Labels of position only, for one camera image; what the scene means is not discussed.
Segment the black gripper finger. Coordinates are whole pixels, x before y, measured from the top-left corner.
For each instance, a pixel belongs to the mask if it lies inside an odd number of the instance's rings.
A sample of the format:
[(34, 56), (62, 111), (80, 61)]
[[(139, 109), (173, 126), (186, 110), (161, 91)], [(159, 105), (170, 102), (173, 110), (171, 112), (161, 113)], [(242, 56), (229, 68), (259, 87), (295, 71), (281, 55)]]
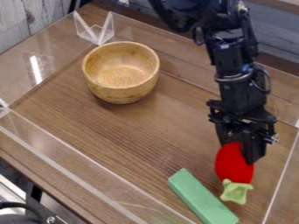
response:
[(267, 132), (263, 129), (243, 129), (239, 133), (242, 155), (249, 165), (253, 165), (267, 154)]
[(238, 140), (237, 128), (231, 124), (218, 123), (215, 125), (221, 145), (229, 144)]

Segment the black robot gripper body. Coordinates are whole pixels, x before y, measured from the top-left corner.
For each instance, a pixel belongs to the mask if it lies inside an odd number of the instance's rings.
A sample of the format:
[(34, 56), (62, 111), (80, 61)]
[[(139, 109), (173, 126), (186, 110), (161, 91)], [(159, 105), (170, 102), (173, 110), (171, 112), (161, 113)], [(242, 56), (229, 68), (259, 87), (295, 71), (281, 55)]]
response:
[(210, 121), (231, 124), (237, 128), (235, 142), (242, 130), (266, 131), (266, 145), (278, 141), (277, 116), (267, 111), (267, 95), (271, 93), (271, 78), (266, 71), (218, 73), (221, 98), (209, 100)]

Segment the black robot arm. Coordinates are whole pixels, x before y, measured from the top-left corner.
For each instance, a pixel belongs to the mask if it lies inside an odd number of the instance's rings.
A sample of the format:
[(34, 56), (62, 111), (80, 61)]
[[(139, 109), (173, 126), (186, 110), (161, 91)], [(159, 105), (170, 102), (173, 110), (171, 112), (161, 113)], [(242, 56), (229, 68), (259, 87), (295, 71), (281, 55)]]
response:
[(206, 46), (217, 68), (219, 99), (207, 101), (219, 142), (241, 143), (241, 155), (253, 165), (278, 141), (277, 117), (267, 109), (273, 81), (257, 63), (258, 39), (243, 0), (149, 0), (161, 19), (177, 32), (190, 32)]

